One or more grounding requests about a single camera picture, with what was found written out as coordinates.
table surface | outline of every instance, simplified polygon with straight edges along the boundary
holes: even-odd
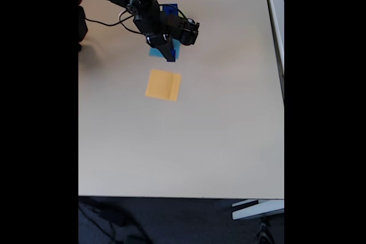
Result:
[[[159,3],[201,24],[175,63],[150,57],[142,35],[87,23],[79,195],[283,199],[284,104],[267,0]],[[123,9],[82,6],[106,23]],[[181,74],[177,102],[145,96],[151,69]]]

light blue block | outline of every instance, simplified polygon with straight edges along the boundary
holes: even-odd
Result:
[[[179,40],[173,39],[173,47],[176,51],[176,59],[178,59],[179,58],[179,49],[181,47],[181,42],[179,42]],[[159,52],[159,50],[156,49],[156,48],[150,48],[149,56],[151,56],[151,57],[163,57],[161,52]]]

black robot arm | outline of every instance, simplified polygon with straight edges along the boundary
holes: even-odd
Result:
[[[193,45],[196,41],[200,24],[174,14],[166,15],[160,11],[161,5],[157,0],[109,1],[134,15],[133,22],[146,36],[146,42],[157,48],[167,61],[175,61],[172,39],[179,40],[183,45]]]

floor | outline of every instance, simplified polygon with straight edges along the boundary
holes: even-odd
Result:
[[[185,198],[94,198],[118,206],[133,215],[154,244],[255,244],[260,220],[233,221],[230,205],[233,199]],[[108,233],[109,223],[97,217],[86,206],[84,212]],[[276,244],[284,243],[284,214],[270,217],[271,233]],[[116,239],[139,235],[134,227],[117,227]],[[110,244],[79,211],[79,243]]]

wire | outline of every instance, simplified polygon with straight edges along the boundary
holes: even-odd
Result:
[[[97,222],[95,222],[94,220],[92,220],[90,217],[88,217],[85,213],[84,213],[84,211],[80,208],[80,206],[79,206],[79,210],[80,210],[80,212],[82,213],[82,215],[87,219],[87,220],[89,220],[92,224],[94,224],[102,233],[104,233],[108,238],[110,238],[112,241],[114,241],[115,242],[115,240],[114,240],[114,238],[112,238],[112,236],[111,235],[109,235],[109,233],[107,233],[105,230],[103,230],[99,225],[98,225],[98,223]]]
[[[114,229],[113,227],[113,224],[112,222],[109,221],[109,226],[110,226],[110,229],[112,230],[112,238],[115,239],[116,238],[116,230]]]
[[[179,12],[181,13],[181,15],[183,15],[184,19],[187,21],[188,25],[190,26],[190,23],[189,23],[189,21],[188,21],[187,17],[186,17],[186,16],[184,15],[184,13],[183,13],[180,9],[178,9],[177,7],[174,7],[173,5],[170,5],[170,4],[159,4],[159,6],[168,6],[168,7],[172,7],[173,9],[175,9],[175,10],[179,11]]]
[[[117,23],[114,23],[114,24],[106,24],[106,23],[103,23],[103,22],[100,22],[100,21],[91,20],[91,19],[87,19],[87,18],[85,18],[85,20],[90,21],[90,22],[99,23],[99,24],[102,24],[102,25],[107,26],[107,27],[113,27],[113,26],[117,26],[118,24],[122,23],[123,21],[125,21],[125,20],[127,20],[131,17],[124,18],[124,19],[122,19],[122,20],[120,20],[120,21],[118,21]]]
[[[132,217],[129,218],[129,221],[132,225],[134,225],[136,227],[136,229],[140,232],[140,234],[143,236],[143,238],[145,239],[145,241],[148,244],[151,244],[151,239],[148,237],[148,234],[145,232],[144,228],[142,228],[142,226]]]
[[[124,25],[122,22],[121,22],[121,24],[122,24],[122,26],[123,26],[127,31],[130,31],[131,33],[134,33],[134,34],[142,34],[142,33],[138,32],[138,31],[134,31],[134,30],[131,30],[131,29],[127,28],[127,27],[126,27],[126,25]]]

